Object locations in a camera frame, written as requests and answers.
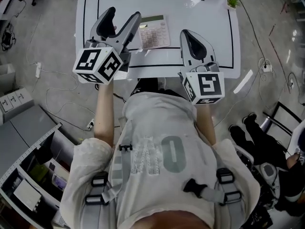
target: black shoe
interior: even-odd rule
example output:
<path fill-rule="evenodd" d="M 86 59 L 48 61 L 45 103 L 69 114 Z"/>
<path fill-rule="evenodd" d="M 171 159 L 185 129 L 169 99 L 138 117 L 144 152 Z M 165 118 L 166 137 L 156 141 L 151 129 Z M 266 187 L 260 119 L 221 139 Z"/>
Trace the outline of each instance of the black shoe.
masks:
<path fill-rule="evenodd" d="M 243 124 L 245 124 L 245 122 L 249 121 L 249 120 L 255 121 L 256 118 L 257 118 L 257 115 L 255 113 L 250 113 L 248 116 L 243 118 Z"/>
<path fill-rule="evenodd" d="M 230 129 L 231 129 L 232 127 L 235 127 L 235 126 L 237 126 L 237 125 L 230 125 L 229 128 L 228 128 L 228 131 L 231 132 Z"/>

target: potted plant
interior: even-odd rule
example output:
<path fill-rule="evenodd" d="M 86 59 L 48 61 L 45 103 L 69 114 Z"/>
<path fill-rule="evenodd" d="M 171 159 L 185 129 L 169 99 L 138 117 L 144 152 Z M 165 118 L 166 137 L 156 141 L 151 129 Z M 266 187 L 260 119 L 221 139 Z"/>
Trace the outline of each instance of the potted plant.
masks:
<path fill-rule="evenodd" d="M 239 0 L 227 0 L 227 8 L 230 10 L 235 10 L 237 6 L 240 5 Z"/>

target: calculator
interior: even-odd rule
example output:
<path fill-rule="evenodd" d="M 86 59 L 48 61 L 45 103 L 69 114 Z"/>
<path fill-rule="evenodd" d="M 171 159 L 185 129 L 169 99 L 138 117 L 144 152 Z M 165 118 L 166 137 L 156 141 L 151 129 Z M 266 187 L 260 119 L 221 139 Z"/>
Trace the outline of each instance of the calculator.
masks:
<path fill-rule="evenodd" d="M 170 45 L 170 36 L 163 15 L 142 18 L 138 32 L 143 49 L 162 48 Z"/>

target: floor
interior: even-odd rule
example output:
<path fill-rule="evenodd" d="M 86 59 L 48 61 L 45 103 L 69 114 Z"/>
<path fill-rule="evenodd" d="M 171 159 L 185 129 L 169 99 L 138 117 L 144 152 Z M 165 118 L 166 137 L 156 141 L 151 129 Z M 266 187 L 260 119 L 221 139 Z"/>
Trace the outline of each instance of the floor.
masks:
<path fill-rule="evenodd" d="M 242 6 L 237 8 L 241 42 L 241 76 L 239 79 L 225 80 L 226 97 L 218 104 L 212 105 L 213 122 L 218 140 L 229 138 L 228 127 L 230 124 L 242 125 L 242 117 L 250 112 L 258 115 L 258 123 L 265 120 L 262 112 L 272 113 L 279 100 L 290 108 L 301 119 L 305 118 L 304 107 L 299 104 L 299 90 L 287 86 L 285 78 L 294 72 L 300 85 L 300 102 L 305 102 L 303 95 L 302 73 L 303 60 L 297 56 L 298 43 L 302 41 L 302 23 L 296 22 L 296 12 L 292 5 L 285 5 L 284 0 L 241 0 L 252 20 L 257 39 L 260 43 L 265 58 L 269 59 L 273 73 L 258 74 L 258 61 L 262 53 L 255 40 L 251 23 Z M 97 91 L 94 85 L 79 84 L 73 91 L 62 91 L 49 88 L 73 89 L 76 86 L 72 79 L 71 70 L 75 60 L 75 17 L 77 0 L 38 0 L 35 7 L 27 0 L 24 11 L 12 19 L 16 44 L 5 53 L 8 62 L 16 69 L 17 84 L 31 92 L 35 102 L 58 117 L 73 123 L 80 128 L 86 125 L 94 115 L 79 107 L 82 105 L 95 111 Z M 23 2 L 13 0 L 8 10 L 9 15 L 14 15 L 24 6 Z M 35 65 L 32 62 L 41 62 L 45 71 L 59 71 L 59 73 L 41 73 L 41 78 L 36 82 Z M 249 72 L 253 76 L 237 94 L 233 90 Z M 128 99 L 136 85 L 136 80 L 115 81 L 114 92 L 124 99 Z M 166 79 L 166 88 L 171 88 L 183 93 L 178 79 Z M 119 125 L 118 118 L 122 115 L 123 101 L 114 99 L 115 125 Z M 93 137 L 93 132 L 80 130 L 67 122 L 62 122 L 64 130 L 76 142 Z M 293 130 L 296 123 L 284 113 L 279 113 L 278 119 Z M 289 144 L 289 136 L 277 127 L 270 130 L 275 138 L 285 146 Z M 115 140 L 118 140 L 120 128 L 115 129 Z"/>

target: wire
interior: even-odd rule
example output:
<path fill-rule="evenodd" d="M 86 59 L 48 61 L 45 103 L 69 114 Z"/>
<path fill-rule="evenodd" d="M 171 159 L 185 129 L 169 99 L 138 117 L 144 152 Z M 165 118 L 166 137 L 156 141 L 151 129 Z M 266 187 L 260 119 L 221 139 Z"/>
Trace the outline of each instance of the wire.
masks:
<path fill-rule="evenodd" d="M 99 84 L 95 84 L 94 88 L 95 88 L 96 90 L 99 90 L 99 89 L 100 89 L 100 85 L 99 85 Z M 122 99 L 123 102 L 126 103 L 126 100 L 125 100 L 122 96 L 119 96 L 118 94 L 115 94 L 115 93 L 113 93 L 113 96 Z"/>
<path fill-rule="evenodd" d="M 281 62 L 281 60 L 280 60 L 280 57 L 278 56 L 277 51 L 275 50 L 275 47 L 274 47 L 272 41 L 270 40 L 270 38 L 269 38 L 269 41 L 270 41 L 270 43 L 271 43 L 271 45 L 272 45 L 272 47 L 273 47 L 273 50 L 274 50 L 274 52 L 275 52 L 275 54 L 276 54 L 276 56 L 277 56 L 278 61 L 280 62 L 280 65 L 281 65 L 281 68 L 282 68 L 282 71 L 283 71 L 283 74 L 284 74 L 284 78 L 285 78 L 285 81 L 286 81 L 287 86 L 288 86 L 288 91 L 289 91 L 289 93 L 290 93 L 288 78 L 286 78 L 285 70 L 284 70 L 284 67 L 283 67 L 283 65 L 282 65 L 282 62 Z"/>
<path fill-rule="evenodd" d="M 258 42 L 258 39 L 257 39 L 256 33 L 255 33 L 255 29 L 254 29 L 254 26 L 253 26 L 252 21 L 251 21 L 251 19 L 250 19 L 250 16 L 249 16 L 249 14 L 248 14 L 248 12 L 247 12 L 246 8 L 244 7 L 243 2 L 242 2 L 241 0 L 239 0 L 239 1 L 240 1 L 241 5 L 243 6 L 244 11 L 246 12 L 246 14 L 247 14 L 247 16 L 248 16 L 248 19 L 249 19 L 249 21 L 250 21 L 250 24 L 251 24 L 252 29 L 253 29 L 253 32 L 254 32 L 254 36 L 255 36 L 256 42 L 257 42 L 257 44 L 258 44 L 259 49 L 260 49 L 260 50 L 261 50 L 261 52 L 262 52 L 263 58 L 265 59 L 265 55 L 264 55 L 264 53 L 263 53 L 263 50 L 262 50 L 262 48 L 261 48 L 261 45 L 260 45 L 260 44 L 259 44 L 259 42 Z"/>
<path fill-rule="evenodd" d="M 293 73 L 293 72 L 290 72 L 290 73 L 289 73 L 289 75 L 288 75 L 288 82 L 289 82 L 289 77 L 290 77 L 291 75 L 293 75 L 293 76 L 295 77 L 295 82 L 296 82 L 297 88 L 298 88 L 298 90 L 299 90 L 299 95 L 298 95 L 298 97 L 297 97 L 297 99 L 298 99 L 298 101 L 299 101 L 299 104 L 302 105 L 302 106 L 305 106 L 305 103 L 301 103 L 301 102 L 300 102 L 300 94 L 301 94 L 301 91 L 300 91 L 300 86 L 299 86 L 299 83 L 297 82 L 295 73 Z"/>
<path fill-rule="evenodd" d="M 55 161 L 56 161 L 56 159 L 58 158 L 59 154 L 61 153 L 61 150 L 62 150 L 62 148 L 59 150 L 59 152 L 58 152 L 58 154 L 57 154 L 57 156 L 56 156 L 56 158 L 55 158 Z"/>
<path fill-rule="evenodd" d="M 63 108 L 66 104 L 74 104 L 74 105 L 77 105 L 77 106 L 79 106 L 79 107 L 81 107 L 81 108 L 84 108 L 84 109 L 90 111 L 92 114 L 95 115 L 95 113 L 94 113 L 92 110 L 90 110 L 89 108 L 86 108 L 86 107 L 84 107 L 84 106 L 81 106 L 81 105 L 76 104 L 76 103 L 73 103 L 73 102 L 66 102 L 66 103 L 59 109 L 59 111 L 53 113 L 53 112 L 49 109 L 49 107 L 48 107 L 48 101 L 47 101 L 47 94 L 48 94 L 48 91 L 49 91 L 49 90 L 52 90 L 52 89 L 53 89 L 53 90 L 62 90 L 62 91 L 74 91 L 74 90 L 78 87 L 78 81 L 74 78 L 74 76 L 69 75 L 69 74 L 66 74 L 66 73 L 62 73 L 62 72 L 59 72 L 59 71 L 45 71 L 45 70 L 41 70 L 41 71 L 42 71 L 42 72 L 48 72 L 48 73 L 64 74 L 64 75 L 67 75 L 67 76 L 72 77 L 72 78 L 75 80 L 75 82 L 76 82 L 76 86 L 75 86 L 74 88 L 72 88 L 72 89 L 62 89 L 62 88 L 55 88 L 55 87 L 50 87 L 50 88 L 47 89 L 46 95 L 45 95 L 45 101 L 46 101 L 46 108 L 47 108 L 48 112 L 50 112 L 50 113 L 56 115 L 56 114 L 58 114 L 58 113 L 62 110 L 62 108 Z"/>
<path fill-rule="evenodd" d="M 56 117 L 56 118 L 59 118 L 60 120 L 66 122 L 66 123 L 68 123 L 68 124 L 70 124 L 70 125 L 72 125 L 72 126 L 74 126 L 74 127 L 76 127 L 77 129 L 80 129 L 80 130 L 85 131 L 85 132 L 90 132 L 90 131 L 91 131 L 91 130 L 88 130 L 88 129 L 80 128 L 80 127 L 78 127 L 77 125 L 74 125 L 74 124 L 70 123 L 69 121 L 66 121 L 65 119 L 62 119 L 62 118 L 58 117 L 57 115 L 52 114 L 51 112 L 47 111 L 45 108 L 43 108 L 43 107 L 41 107 L 41 108 L 42 108 L 45 112 L 51 114 L 52 116 L 54 116 L 54 117 Z"/>
<path fill-rule="evenodd" d="M 39 16 L 39 18 L 38 18 L 38 22 L 37 22 L 37 24 L 36 24 L 36 26 L 35 26 L 35 29 L 34 29 L 34 32 L 33 32 L 32 36 L 31 36 L 31 38 L 30 38 L 30 43 L 29 43 L 29 45 L 28 45 L 28 49 L 27 49 L 27 53 L 26 53 L 26 59 L 27 59 L 27 63 L 28 63 L 28 65 L 37 64 L 37 62 L 29 63 L 29 59 L 28 59 L 28 53 L 29 53 L 29 48 L 30 48 L 30 45 L 31 45 L 31 43 L 32 43 L 33 37 L 34 37 L 35 32 L 36 32 L 37 26 L 38 26 L 38 24 L 39 24 L 39 22 L 40 22 L 40 17 L 41 17 L 41 15 L 40 15 L 40 16 Z"/>
<path fill-rule="evenodd" d="M 113 96 L 122 99 L 123 102 L 126 103 L 125 99 L 124 99 L 123 97 L 119 96 L 118 94 L 115 94 L 115 93 L 114 93 Z"/>
<path fill-rule="evenodd" d="M 247 92 L 246 96 L 245 96 L 244 98 L 242 98 L 241 100 L 237 101 L 235 104 L 233 104 L 232 107 L 230 108 L 230 110 L 228 111 L 228 113 L 225 115 L 225 117 L 224 117 L 220 122 L 218 122 L 218 123 L 214 126 L 214 128 L 217 127 L 217 126 L 218 126 L 218 125 L 219 125 L 219 124 L 229 115 L 229 113 L 231 112 L 231 110 L 234 108 L 235 105 L 237 105 L 238 103 L 240 103 L 241 101 L 243 101 L 243 100 L 248 96 L 248 94 L 250 93 L 250 91 L 251 91 L 251 89 L 252 89 L 252 87 L 253 87 L 253 84 L 255 83 L 255 80 L 256 80 L 258 74 L 260 75 L 260 81 L 263 80 L 260 70 L 261 70 L 261 68 L 262 68 L 263 66 L 266 65 L 266 62 L 269 62 L 269 63 L 270 63 L 270 61 L 269 61 L 268 59 L 265 58 L 264 52 L 263 52 L 263 50 L 262 50 L 262 48 L 261 48 L 261 45 L 260 45 L 259 42 L 258 42 L 256 33 L 255 33 L 255 29 L 254 29 L 254 26 L 253 26 L 253 24 L 252 24 L 252 21 L 251 21 L 251 19 L 250 19 L 249 14 L 248 14 L 248 12 L 247 12 L 247 10 L 246 10 L 246 8 L 245 8 L 243 2 L 242 2 L 241 0 L 239 0 L 239 1 L 240 1 L 241 5 L 243 6 L 244 11 L 246 12 L 246 14 L 247 14 L 247 16 L 248 16 L 249 22 L 250 22 L 250 24 L 251 24 L 251 26 L 252 26 L 252 29 L 253 29 L 253 33 L 254 33 L 254 36 L 255 36 L 257 45 L 258 45 L 258 47 L 259 47 L 259 49 L 260 49 L 260 51 L 261 51 L 263 57 L 258 61 L 258 70 L 257 70 L 257 73 L 256 73 L 256 75 L 255 75 L 255 79 L 253 80 L 253 82 L 252 82 L 252 84 L 251 84 L 251 86 L 250 86 L 250 89 L 249 89 L 249 91 Z M 260 61 L 261 61 L 262 59 L 264 60 L 264 64 L 262 64 L 262 66 L 259 66 L 259 65 L 260 65 Z M 259 91 L 260 98 L 261 98 L 261 100 L 262 100 L 263 103 L 264 103 L 264 100 L 263 100 L 263 98 L 262 98 L 262 96 L 261 96 L 261 93 L 260 93 L 260 81 L 259 81 L 259 85 L 258 85 L 258 91 Z M 281 92 L 280 92 L 280 94 L 279 94 L 278 100 L 280 99 L 280 96 L 281 96 L 281 94 L 282 94 L 283 89 L 284 89 L 284 87 L 282 88 L 282 90 L 281 90 Z M 272 108 L 268 107 L 267 105 L 265 105 L 265 107 L 266 107 L 267 109 L 270 110 L 270 109 L 273 109 L 273 108 L 275 107 L 275 105 L 276 105 L 276 103 L 274 104 L 274 106 L 273 106 Z"/>
<path fill-rule="evenodd" d="M 256 80 L 256 78 L 257 78 L 257 76 L 258 76 L 258 73 L 259 73 L 259 71 L 256 72 L 255 78 L 254 78 L 254 80 L 253 80 L 253 82 L 252 82 L 252 84 L 251 84 L 251 86 L 250 86 L 250 89 L 249 89 L 249 91 L 247 92 L 246 96 L 243 97 L 241 100 L 237 101 L 235 104 L 233 104 L 232 107 L 230 108 L 230 110 L 228 111 L 228 113 L 225 115 L 225 117 L 224 117 L 220 122 L 218 122 L 216 125 L 214 125 L 214 128 L 217 127 L 217 126 L 218 126 L 218 125 L 219 125 L 219 124 L 229 115 L 229 113 L 231 112 L 231 110 L 233 109 L 233 107 L 234 107 L 235 105 L 237 105 L 238 103 L 240 103 L 241 101 L 243 101 L 243 100 L 248 96 L 248 94 L 250 93 L 250 91 L 251 91 L 251 89 L 252 89 L 252 86 L 254 85 L 254 82 L 255 82 L 255 80 Z"/>
<path fill-rule="evenodd" d="M 35 88 L 36 88 L 36 85 L 37 85 L 38 79 L 39 79 L 39 78 L 37 78 L 37 79 L 36 79 L 36 82 L 35 82 L 35 84 L 34 84 L 34 87 L 33 87 L 32 93 L 35 91 Z"/>
<path fill-rule="evenodd" d="M 22 11 L 25 9 L 25 7 L 27 6 L 27 2 L 26 2 L 25 0 L 23 0 L 23 2 L 24 2 L 23 8 L 22 8 L 18 13 L 16 13 L 15 15 L 13 15 L 13 16 L 10 18 L 10 21 L 11 21 L 14 17 L 17 18 L 17 17 L 22 13 Z"/>

